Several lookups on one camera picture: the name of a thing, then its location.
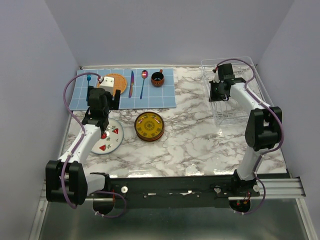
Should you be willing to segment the orange plate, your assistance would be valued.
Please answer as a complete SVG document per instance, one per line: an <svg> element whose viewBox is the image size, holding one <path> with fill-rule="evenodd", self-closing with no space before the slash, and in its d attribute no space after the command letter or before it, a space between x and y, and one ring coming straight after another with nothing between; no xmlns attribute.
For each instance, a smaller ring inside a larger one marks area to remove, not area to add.
<svg viewBox="0 0 320 240"><path fill-rule="evenodd" d="M156 141L161 140L161 138L157 138L157 139L140 138L140 140L142 140L142 141L144 141L144 142L152 143L152 142L156 142Z"/></svg>

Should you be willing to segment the watermelon pattern plate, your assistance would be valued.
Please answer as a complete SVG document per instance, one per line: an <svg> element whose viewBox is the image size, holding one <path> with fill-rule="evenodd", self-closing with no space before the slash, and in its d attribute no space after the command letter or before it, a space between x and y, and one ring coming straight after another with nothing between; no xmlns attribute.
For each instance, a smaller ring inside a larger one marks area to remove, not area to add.
<svg viewBox="0 0 320 240"><path fill-rule="evenodd" d="M91 149L97 155L106 155L117 150L124 139L124 129L121 123L114 119L108 119L109 124L99 141Z"/></svg>

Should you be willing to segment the plain yellow plate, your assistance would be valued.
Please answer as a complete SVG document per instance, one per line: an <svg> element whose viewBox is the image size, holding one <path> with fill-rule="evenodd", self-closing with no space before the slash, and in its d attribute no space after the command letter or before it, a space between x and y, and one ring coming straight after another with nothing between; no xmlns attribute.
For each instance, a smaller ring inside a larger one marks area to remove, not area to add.
<svg viewBox="0 0 320 240"><path fill-rule="evenodd" d="M135 119L134 129L136 134L139 133L144 137L155 137L164 133L165 123L158 113L146 111Z"/></svg>

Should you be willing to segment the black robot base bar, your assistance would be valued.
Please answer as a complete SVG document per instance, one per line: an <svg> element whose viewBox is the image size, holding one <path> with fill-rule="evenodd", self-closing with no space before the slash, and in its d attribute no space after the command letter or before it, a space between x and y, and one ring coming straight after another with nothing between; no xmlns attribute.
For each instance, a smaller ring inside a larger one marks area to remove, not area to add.
<svg viewBox="0 0 320 240"><path fill-rule="evenodd" d="M111 178L108 189L117 195L92 193L87 199L110 202L119 208L229 207L231 199L260 195L256 180L241 181L234 175Z"/></svg>

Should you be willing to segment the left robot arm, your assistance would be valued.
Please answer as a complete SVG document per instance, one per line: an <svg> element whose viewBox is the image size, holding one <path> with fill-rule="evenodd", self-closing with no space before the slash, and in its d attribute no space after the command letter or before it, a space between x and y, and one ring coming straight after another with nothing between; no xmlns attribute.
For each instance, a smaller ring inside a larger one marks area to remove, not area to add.
<svg viewBox="0 0 320 240"><path fill-rule="evenodd" d="M46 199L49 202L66 202L71 208L76 209L92 193L101 198L110 194L108 174L85 173L83 163L107 130L109 112L118 110L120 96L119 89L112 95L103 88L89 87L88 109L82 120L76 119L80 125L78 136L58 160L50 160L45 167Z"/></svg>

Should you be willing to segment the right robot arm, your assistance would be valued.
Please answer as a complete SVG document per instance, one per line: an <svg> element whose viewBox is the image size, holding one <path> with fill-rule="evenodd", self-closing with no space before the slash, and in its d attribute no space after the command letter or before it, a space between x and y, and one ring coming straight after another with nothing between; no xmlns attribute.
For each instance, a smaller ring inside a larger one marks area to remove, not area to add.
<svg viewBox="0 0 320 240"><path fill-rule="evenodd" d="M278 150L284 141L282 110L259 98L249 88L249 81L235 77L231 63L225 60L218 63L213 73L214 79L209 82L209 101L234 99L248 114L244 133L247 149L230 183L230 191L241 196L255 185L262 157Z"/></svg>

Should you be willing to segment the white wire dish rack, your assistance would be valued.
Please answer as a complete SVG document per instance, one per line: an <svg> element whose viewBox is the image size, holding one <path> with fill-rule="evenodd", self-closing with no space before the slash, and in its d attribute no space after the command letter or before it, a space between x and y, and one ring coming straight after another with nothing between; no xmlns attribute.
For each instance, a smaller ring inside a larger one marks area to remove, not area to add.
<svg viewBox="0 0 320 240"><path fill-rule="evenodd" d="M253 76L253 72L255 72L255 78L248 84L248 87L260 99L265 100L260 76L256 65L249 56L202 60L200 63L201 76L208 96L210 95L210 82L215 81L213 70L222 61L225 61L226 64L232 64L233 73L237 78L243 78L247 81ZM249 115L233 98L229 98L228 101L211 102L209 105L212 109L215 123L218 126L246 124L248 121Z"/></svg>

